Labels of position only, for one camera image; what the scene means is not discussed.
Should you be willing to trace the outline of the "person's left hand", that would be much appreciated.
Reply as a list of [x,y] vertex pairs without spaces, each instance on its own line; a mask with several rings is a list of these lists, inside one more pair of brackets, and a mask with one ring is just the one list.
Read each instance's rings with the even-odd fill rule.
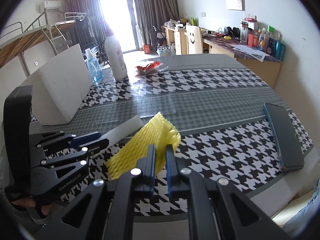
[[[16,201],[13,201],[12,204],[17,205],[17,206],[22,206],[22,207],[36,207],[36,203],[31,197],[19,199]],[[53,209],[53,204],[42,206],[41,207],[41,213],[45,216],[47,216],[50,211]]]

